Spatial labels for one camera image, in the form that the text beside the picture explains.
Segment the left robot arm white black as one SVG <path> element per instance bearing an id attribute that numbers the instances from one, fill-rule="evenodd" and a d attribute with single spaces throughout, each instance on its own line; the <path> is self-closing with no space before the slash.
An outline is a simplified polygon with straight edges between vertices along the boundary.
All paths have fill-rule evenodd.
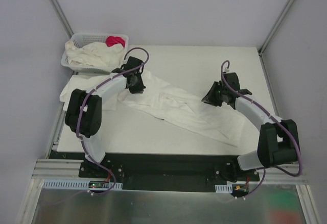
<path id="1" fill-rule="evenodd" d="M 85 158 L 92 162 L 90 171 L 98 178 L 108 172 L 108 165 L 103 162 L 105 149 L 100 136 L 103 105 L 125 90 L 142 93 L 145 89 L 142 81 L 144 65 L 142 60 L 129 57 L 126 64 L 114 69 L 100 84 L 89 90 L 76 88 L 71 93 L 65 124 L 81 141 Z"/>

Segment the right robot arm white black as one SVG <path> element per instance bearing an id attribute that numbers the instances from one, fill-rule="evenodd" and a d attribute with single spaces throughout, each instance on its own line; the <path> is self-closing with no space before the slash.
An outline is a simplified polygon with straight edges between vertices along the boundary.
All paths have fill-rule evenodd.
<path id="1" fill-rule="evenodd" d="M 282 164 L 299 162 L 300 149 L 296 123 L 271 115 L 258 104 L 248 89 L 241 89 L 235 72 L 221 74 L 202 102 L 221 107 L 223 103 L 243 114 L 259 131 L 257 149 L 239 155 L 237 163 L 230 167 L 230 175 L 242 180 L 252 169 L 278 167 Z"/>

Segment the red garment in basket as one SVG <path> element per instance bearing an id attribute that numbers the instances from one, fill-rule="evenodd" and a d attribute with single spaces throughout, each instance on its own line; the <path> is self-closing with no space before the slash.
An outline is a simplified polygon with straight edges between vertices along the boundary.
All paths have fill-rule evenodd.
<path id="1" fill-rule="evenodd" d="M 120 36 L 108 36 L 105 43 L 108 47 L 120 44 L 124 48 L 126 41 Z"/>

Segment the cream clothes in basket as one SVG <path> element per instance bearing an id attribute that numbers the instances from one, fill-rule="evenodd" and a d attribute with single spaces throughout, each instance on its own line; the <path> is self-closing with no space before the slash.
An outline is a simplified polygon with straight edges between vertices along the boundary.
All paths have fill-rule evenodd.
<path id="1" fill-rule="evenodd" d="M 119 67 L 124 53 L 120 44 L 108 47 L 103 42 L 93 42 L 82 48 L 77 48 L 73 41 L 65 44 L 68 63 L 95 67 Z"/>

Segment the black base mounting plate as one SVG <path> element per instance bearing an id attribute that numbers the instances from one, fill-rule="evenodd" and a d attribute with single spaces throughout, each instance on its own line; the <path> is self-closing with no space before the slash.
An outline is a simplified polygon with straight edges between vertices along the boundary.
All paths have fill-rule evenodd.
<path id="1" fill-rule="evenodd" d="M 84 153 L 51 152 L 50 159 L 81 160 L 78 176 L 124 190 L 214 192 L 227 182 L 258 182 L 254 170 L 241 171 L 235 155 L 165 155 L 107 153 L 96 165 Z"/>

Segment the right aluminium frame post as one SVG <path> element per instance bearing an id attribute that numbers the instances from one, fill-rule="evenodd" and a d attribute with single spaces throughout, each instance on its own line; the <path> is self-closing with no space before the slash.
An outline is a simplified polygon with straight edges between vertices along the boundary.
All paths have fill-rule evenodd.
<path id="1" fill-rule="evenodd" d="M 280 14 L 278 15 L 278 17 L 277 17 L 276 21 L 274 22 L 272 28 L 270 29 L 267 37 L 265 38 L 263 44 L 258 49 L 258 54 L 259 54 L 260 57 L 263 55 L 263 53 L 267 49 L 268 45 L 272 41 L 273 37 L 278 32 L 279 28 L 281 27 L 283 21 L 287 17 L 289 11 L 291 10 L 291 8 L 295 4 L 295 2 L 296 2 L 296 0 L 287 0 L 286 1 L 285 5 L 283 6 L 283 8 L 282 8 L 282 10 L 280 12 Z"/>

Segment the aluminium frame post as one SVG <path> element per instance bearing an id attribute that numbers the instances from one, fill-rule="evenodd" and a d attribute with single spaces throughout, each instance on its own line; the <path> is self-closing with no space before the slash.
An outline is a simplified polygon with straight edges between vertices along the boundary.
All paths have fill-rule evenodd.
<path id="1" fill-rule="evenodd" d="M 58 0 L 49 0 L 59 21 L 61 22 L 61 25 L 63 26 L 66 34 L 68 35 L 69 38 L 72 37 L 72 35 L 74 34 L 74 31 L 71 27 L 71 25 L 68 22 L 68 19 L 64 13 L 64 11 L 62 10 L 62 7 L 60 6 L 60 3 Z"/>
<path id="2" fill-rule="evenodd" d="M 258 49 L 258 54 L 259 54 L 260 57 L 263 55 L 263 53 L 267 49 L 268 45 L 272 41 L 273 37 L 278 32 L 279 28 L 281 27 L 283 21 L 287 17 L 289 11 L 291 10 L 291 8 L 295 4 L 295 2 L 296 2 L 296 0 L 287 0 L 286 1 L 285 5 L 283 6 L 283 8 L 282 8 L 282 10 L 280 12 L 280 14 L 278 15 L 278 17 L 277 17 L 276 21 L 274 22 L 272 28 L 270 29 L 267 37 L 265 38 L 263 44 Z"/>

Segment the aluminium rail front right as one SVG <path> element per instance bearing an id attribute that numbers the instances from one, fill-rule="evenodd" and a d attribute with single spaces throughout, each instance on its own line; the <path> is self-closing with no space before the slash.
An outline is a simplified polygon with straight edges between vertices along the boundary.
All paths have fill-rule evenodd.
<path id="1" fill-rule="evenodd" d="M 280 168 L 295 174 L 298 172 L 298 164 L 284 164 L 280 165 Z M 285 172 L 276 169 L 276 168 L 269 168 L 266 169 L 265 184 L 286 184 L 286 185 L 305 185 L 309 183 L 307 179 L 307 174 L 303 171 L 302 175 L 298 177 L 293 177 Z"/>

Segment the aluminium rail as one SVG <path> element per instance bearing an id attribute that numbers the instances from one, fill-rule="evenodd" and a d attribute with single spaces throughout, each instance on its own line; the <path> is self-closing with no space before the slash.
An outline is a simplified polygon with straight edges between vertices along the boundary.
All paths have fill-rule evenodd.
<path id="1" fill-rule="evenodd" d="M 295 174 L 298 172 L 298 164 L 284 164 L 280 165 L 280 168 Z M 285 172 L 276 169 L 276 168 L 269 168 L 266 169 L 265 184 L 286 184 L 286 185 L 305 185 L 309 183 L 307 179 L 307 174 L 303 171 L 302 175 L 298 177 L 293 177 Z"/>
<path id="2" fill-rule="evenodd" d="M 38 159 L 32 178 L 75 179 L 78 178 L 82 160 Z"/>

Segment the aluminium rail front left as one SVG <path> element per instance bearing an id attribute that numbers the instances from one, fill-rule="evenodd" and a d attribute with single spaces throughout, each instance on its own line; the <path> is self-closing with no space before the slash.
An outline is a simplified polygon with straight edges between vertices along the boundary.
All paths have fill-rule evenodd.
<path id="1" fill-rule="evenodd" d="M 78 178 L 82 160 L 38 159 L 32 178 L 75 179 Z"/>

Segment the left aluminium frame post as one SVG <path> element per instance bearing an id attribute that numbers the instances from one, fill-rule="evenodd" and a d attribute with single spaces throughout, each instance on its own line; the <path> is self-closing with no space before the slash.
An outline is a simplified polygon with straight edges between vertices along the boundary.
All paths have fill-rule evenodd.
<path id="1" fill-rule="evenodd" d="M 64 13 L 64 11 L 62 10 L 62 7 L 60 6 L 60 3 L 58 0 L 49 0 L 59 21 L 61 22 L 61 25 L 63 26 L 66 34 L 68 35 L 69 38 L 72 37 L 72 35 L 74 34 L 74 31 L 71 27 L 71 25 L 68 22 L 68 19 Z"/>

